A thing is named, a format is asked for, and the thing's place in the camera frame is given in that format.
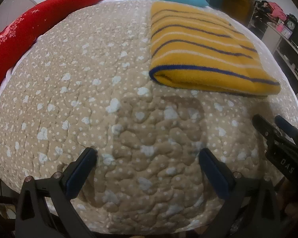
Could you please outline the pink garment on shelf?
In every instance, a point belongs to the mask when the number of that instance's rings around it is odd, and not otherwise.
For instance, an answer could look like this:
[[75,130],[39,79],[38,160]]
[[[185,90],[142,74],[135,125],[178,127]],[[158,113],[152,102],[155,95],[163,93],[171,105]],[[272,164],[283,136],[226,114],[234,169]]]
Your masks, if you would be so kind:
[[284,13],[283,9],[275,2],[269,2],[268,5],[270,6],[272,12],[270,15],[272,18],[279,18],[283,22],[286,21],[286,14]]

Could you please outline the cluttered storage shelf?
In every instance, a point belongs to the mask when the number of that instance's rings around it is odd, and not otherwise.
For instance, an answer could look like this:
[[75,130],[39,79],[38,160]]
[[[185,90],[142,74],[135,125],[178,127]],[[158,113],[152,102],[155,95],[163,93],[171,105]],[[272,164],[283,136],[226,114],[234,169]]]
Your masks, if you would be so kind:
[[277,31],[277,21],[268,14],[268,3],[255,1],[247,28],[266,45],[298,94],[298,46]]

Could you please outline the yellow striped knit sweater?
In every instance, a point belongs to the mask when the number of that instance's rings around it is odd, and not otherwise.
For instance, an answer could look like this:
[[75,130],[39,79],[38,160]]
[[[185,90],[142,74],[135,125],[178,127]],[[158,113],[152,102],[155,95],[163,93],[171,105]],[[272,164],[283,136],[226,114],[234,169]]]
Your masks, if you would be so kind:
[[179,3],[151,7],[150,78],[172,88],[275,95],[251,40],[226,19]]

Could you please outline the beige heart-pattern bedspread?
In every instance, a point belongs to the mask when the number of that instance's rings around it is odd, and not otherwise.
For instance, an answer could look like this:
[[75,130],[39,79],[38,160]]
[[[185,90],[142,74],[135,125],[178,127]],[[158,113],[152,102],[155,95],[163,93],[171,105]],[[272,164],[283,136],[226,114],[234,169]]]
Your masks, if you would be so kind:
[[73,206],[93,231],[159,234],[207,225],[222,203],[204,178],[197,153],[204,147],[244,176],[282,174],[266,160],[265,141],[251,119],[282,115],[298,128],[298,101],[267,47],[223,12],[257,49],[265,71],[281,84],[266,98],[173,89],[152,82],[148,100],[65,114],[0,114],[0,178],[20,192],[24,179],[50,177],[86,147],[98,151],[96,167]]

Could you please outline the red embroidered quilt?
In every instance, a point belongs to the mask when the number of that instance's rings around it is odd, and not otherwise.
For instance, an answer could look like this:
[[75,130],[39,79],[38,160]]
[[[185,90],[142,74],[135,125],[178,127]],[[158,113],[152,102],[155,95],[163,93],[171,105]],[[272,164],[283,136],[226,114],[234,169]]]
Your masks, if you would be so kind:
[[20,15],[0,32],[0,85],[7,71],[53,26],[79,9],[101,0],[45,0]]

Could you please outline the white round headboard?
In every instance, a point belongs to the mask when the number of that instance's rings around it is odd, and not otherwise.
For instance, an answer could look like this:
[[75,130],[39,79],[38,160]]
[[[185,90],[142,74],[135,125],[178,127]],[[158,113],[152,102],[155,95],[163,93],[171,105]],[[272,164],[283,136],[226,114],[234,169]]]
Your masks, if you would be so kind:
[[35,5],[34,0],[4,0],[0,5],[0,32]]

